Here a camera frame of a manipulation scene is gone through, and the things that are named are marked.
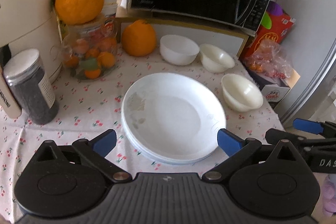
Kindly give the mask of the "right hand purple glove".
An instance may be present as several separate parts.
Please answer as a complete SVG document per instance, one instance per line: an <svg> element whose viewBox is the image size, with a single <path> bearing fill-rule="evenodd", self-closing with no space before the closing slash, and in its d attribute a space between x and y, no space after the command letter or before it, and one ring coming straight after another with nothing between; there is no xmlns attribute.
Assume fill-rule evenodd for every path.
<svg viewBox="0 0 336 224"><path fill-rule="evenodd" d="M328 174L322 188L323 212L328 217L335 215L335 174Z"/></svg>

